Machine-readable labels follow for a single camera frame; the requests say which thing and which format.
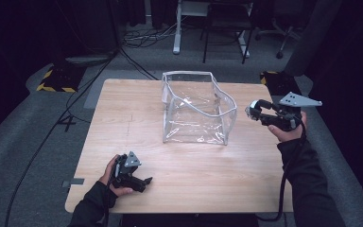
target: gray carpet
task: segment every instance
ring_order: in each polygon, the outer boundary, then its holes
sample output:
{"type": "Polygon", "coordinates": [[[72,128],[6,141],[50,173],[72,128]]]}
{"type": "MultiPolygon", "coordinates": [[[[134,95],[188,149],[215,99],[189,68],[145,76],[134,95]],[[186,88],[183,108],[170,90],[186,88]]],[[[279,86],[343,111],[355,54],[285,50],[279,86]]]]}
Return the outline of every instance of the gray carpet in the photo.
{"type": "MultiPolygon", "coordinates": [[[[183,33],[181,54],[173,55],[173,37],[160,40],[150,47],[128,48],[125,51],[131,58],[144,66],[148,72],[160,77],[164,71],[199,70],[210,71],[219,82],[259,83],[259,73],[264,70],[280,71],[294,49],[294,42],[285,48],[285,57],[275,58],[280,39],[263,38],[252,40],[251,57],[241,64],[237,48],[218,51],[211,46],[208,59],[201,63],[203,42],[199,40],[200,30],[190,29],[183,33]]],[[[29,161],[39,150],[29,171],[20,185],[11,207],[9,226],[66,226],[71,218],[64,210],[67,189],[61,187],[64,180],[73,178],[89,121],[105,79],[148,79],[135,70],[127,59],[118,55],[105,68],[95,84],[82,95],[82,87],[77,94],[36,92],[36,88],[50,65],[31,75],[27,87],[30,96],[24,100],[0,126],[0,226],[5,223],[11,195],[29,161]],[[82,95],[70,109],[76,117],[76,125],[65,132],[65,126],[55,123],[66,109],[66,103],[82,95]]],[[[101,65],[87,69],[80,87],[87,84],[101,65]]],[[[297,78],[302,93],[307,95],[311,81],[305,76],[297,78]]],[[[308,139],[319,151],[321,165],[329,179],[329,189],[337,202],[347,226],[363,226],[363,194],[353,172],[342,157],[331,133],[314,108],[308,112],[308,139]]],[[[274,217],[275,214],[263,214],[274,217]]],[[[111,215],[112,226],[116,226],[120,216],[111,215]]],[[[287,214],[288,226],[293,227],[293,214],[287,214]]],[[[282,221],[260,222],[261,226],[284,226],[282,221]]]]}

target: desk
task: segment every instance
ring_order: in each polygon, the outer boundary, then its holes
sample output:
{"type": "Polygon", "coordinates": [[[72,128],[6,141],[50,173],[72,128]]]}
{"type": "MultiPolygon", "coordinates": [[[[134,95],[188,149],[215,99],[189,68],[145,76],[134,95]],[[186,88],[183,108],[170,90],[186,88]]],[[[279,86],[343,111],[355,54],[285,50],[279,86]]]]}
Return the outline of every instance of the desk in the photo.
{"type": "MultiPolygon", "coordinates": [[[[175,42],[173,44],[173,54],[180,54],[181,52],[181,41],[182,41],[182,16],[206,16],[207,7],[209,5],[209,1],[188,1],[188,0],[179,0],[178,2],[178,12],[176,15],[177,26],[176,26],[176,34],[175,34],[175,42]]],[[[244,55],[246,50],[246,42],[244,41],[244,32],[238,38],[238,42],[240,44],[241,53],[244,55]]],[[[247,52],[246,59],[250,56],[250,51],[247,52]]]]}
{"type": "MultiPolygon", "coordinates": [[[[133,176],[153,180],[144,193],[117,200],[113,213],[276,212],[283,174],[278,141],[244,111],[255,99],[270,100],[268,89],[241,83],[219,87],[238,107],[228,146],[164,144],[162,83],[107,79],[75,173],[85,181],[71,186],[66,210],[74,211],[116,153],[133,150],[142,163],[133,176]]],[[[284,209],[292,211],[289,183],[284,209]]]]}

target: person's left hand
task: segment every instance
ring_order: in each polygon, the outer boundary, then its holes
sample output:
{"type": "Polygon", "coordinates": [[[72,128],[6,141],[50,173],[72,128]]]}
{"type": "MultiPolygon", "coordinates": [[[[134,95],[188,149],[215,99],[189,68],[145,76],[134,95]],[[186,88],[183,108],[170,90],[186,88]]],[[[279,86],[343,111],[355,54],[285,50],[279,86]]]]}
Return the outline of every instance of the person's left hand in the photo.
{"type": "MultiPolygon", "coordinates": [[[[116,154],[111,161],[107,164],[107,167],[105,169],[105,173],[104,175],[99,178],[99,181],[104,183],[105,185],[108,183],[109,178],[111,177],[111,172],[112,172],[112,168],[114,166],[114,162],[116,161],[117,157],[119,157],[118,154],[116,154]]],[[[111,191],[117,196],[123,196],[126,194],[130,194],[133,192],[133,190],[129,187],[119,187],[119,188],[115,188],[112,184],[109,186],[109,188],[111,189],[111,191]]]]}

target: black cable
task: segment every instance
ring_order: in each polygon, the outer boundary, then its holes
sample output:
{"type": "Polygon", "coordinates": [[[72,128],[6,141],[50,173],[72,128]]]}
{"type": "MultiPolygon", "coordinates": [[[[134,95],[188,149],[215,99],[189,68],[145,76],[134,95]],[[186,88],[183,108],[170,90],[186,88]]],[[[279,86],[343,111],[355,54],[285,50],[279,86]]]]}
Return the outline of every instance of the black cable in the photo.
{"type": "Polygon", "coordinates": [[[281,216],[283,214],[283,201],[284,201],[284,196],[285,196],[285,181],[287,179],[288,173],[291,170],[291,167],[294,165],[294,163],[297,161],[297,159],[302,154],[301,153],[302,147],[303,147],[303,144],[304,144],[304,142],[306,140],[305,125],[303,124],[302,120],[299,117],[294,116],[294,118],[298,122],[300,122],[300,125],[302,126],[302,135],[300,137],[299,143],[294,148],[293,157],[291,157],[291,159],[285,165],[285,172],[283,173],[283,176],[282,176],[281,187],[280,187],[280,191],[279,191],[279,208],[278,208],[278,214],[277,214],[277,216],[275,218],[261,218],[261,217],[259,217],[259,216],[256,215],[256,217],[259,220],[262,220],[262,221],[277,221],[277,220],[279,220],[281,218],[281,216]]]}
{"type": "MultiPolygon", "coordinates": [[[[98,77],[99,75],[96,75],[95,77],[93,77],[92,79],[90,79],[89,81],[87,81],[85,84],[83,84],[83,85],[81,85],[78,89],[80,90],[80,89],[82,89],[83,87],[85,87],[85,86],[87,86],[85,89],[87,90],[87,89],[89,89],[92,85],[93,85],[93,83],[94,83],[94,81],[97,79],[97,77],[98,77]]],[[[72,114],[71,112],[70,112],[70,108],[69,108],[69,102],[70,102],[70,100],[72,99],[72,97],[73,97],[73,95],[74,95],[75,93],[73,93],[68,99],[67,99],[67,101],[66,101],[66,110],[67,110],[67,112],[71,115],[71,116],[73,116],[75,119],[77,119],[77,120],[80,120],[80,121],[83,121],[83,122],[85,122],[85,123],[91,123],[91,121],[89,121],[89,120],[84,120],[84,119],[81,119],[81,118],[79,118],[79,117],[77,117],[77,116],[75,116],[74,114],[72,114]]]]}
{"type": "Polygon", "coordinates": [[[138,72],[140,72],[141,74],[145,75],[146,77],[148,77],[149,79],[155,79],[155,80],[158,80],[157,78],[155,78],[152,74],[150,74],[143,66],[141,66],[138,62],[136,62],[135,60],[133,60],[126,52],[123,48],[120,49],[121,51],[121,54],[126,58],[126,60],[131,64],[133,65],[138,72]]]}
{"type": "Polygon", "coordinates": [[[174,35],[174,34],[166,34],[167,32],[171,32],[174,29],[175,29],[174,26],[171,26],[162,31],[156,30],[156,32],[150,33],[150,34],[148,34],[148,33],[151,30],[148,30],[143,35],[140,35],[139,31],[132,31],[132,32],[137,32],[137,35],[130,36],[130,35],[126,34],[125,38],[123,39],[123,44],[124,44],[124,46],[130,47],[130,48],[149,47],[149,46],[156,44],[158,41],[164,40],[167,37],[174,35]]]}
{"type": "MultiPolygon", "coordinates": [[[[95,76],[95,79],[93,79],[93,82],[99,77],[99,75],[102,73],[102,71],[106,68],[106,66],[111,62],[112,59],[108,60],[100,69],[99,72],[97,73],[97,75],[95,76]]],[[[11,195],[11,199],[9,202],[9,206],[8,206],[8,210],[7,210],[7,215],[6,215],[6,219],[5,219],[5,227],[8,227],[9,224],[9,217],[10,217],[10,211],[11,211],[11,206],[13,205],[14,202],[14,198],[16,197],[17,191],[19,190],[20,185],[22,184],[23,179],[25,178],[29,168],[31,167],[31,164],[34,162],[35,158],[37,157],[37,155],[40,153],[41,149],[43,148],[43,145],[45,144],[46,140],[49,138],[49,136],[51,135],[52,131],[56,128],[56,126],[58,125],[58,123],[62,120],[62,118],[64,117],[64,115],[68,112],[68,110],[82,97],[82,95],[87,91],[88,89],[85,89],[71,104],[69,107],[66,108],[66,110],[60,115],[60,117],[58,118],[57,122],[52,126],[52,128],[49,130],[48,134],[45,136],[45,138],[43,139],[43,141],[40,143],[40,146],[37,148],[37,150],[35,151],[35,153],[33,154],[33,156],[31,157],[30,161],[28,162],[26,169],[24,170],[22,177],[20,178],[19,182],[16,184],[16,187],[14,188],[13,194],[11,195]]]]}

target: black sleeve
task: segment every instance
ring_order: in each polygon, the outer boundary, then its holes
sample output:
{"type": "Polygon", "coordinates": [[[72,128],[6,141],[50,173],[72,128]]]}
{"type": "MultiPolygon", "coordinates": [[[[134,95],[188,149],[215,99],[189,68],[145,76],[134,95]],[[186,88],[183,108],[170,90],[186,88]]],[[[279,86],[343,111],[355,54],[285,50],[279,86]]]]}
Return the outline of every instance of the black sleeve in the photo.
{"type": "MultiPolygon", "coordinates": [[[[300,139],[297,139],[278,145],[284,169],[293,157],[299,141],[300,139]]],[[[296,162],[289,165],[289,169],[286,177],[293,190],[293,209],[297,226],[345,226],[335,201],[327,191],[327,180],[320,168],[318,154],[308,141],[302,146],[296,162]]]]}
{"type": "MultiPolygon", "coordinates": [[[[68,227],[97,226],[97,222],[102,220],[105,212],[106,185],[96,182],[88,191],[84,199],[78,203],[73,213],[72,220],[68,227]]],[[[109,191],[109,207],[113,207],[116,202],[116,195],[109,191]]]]}

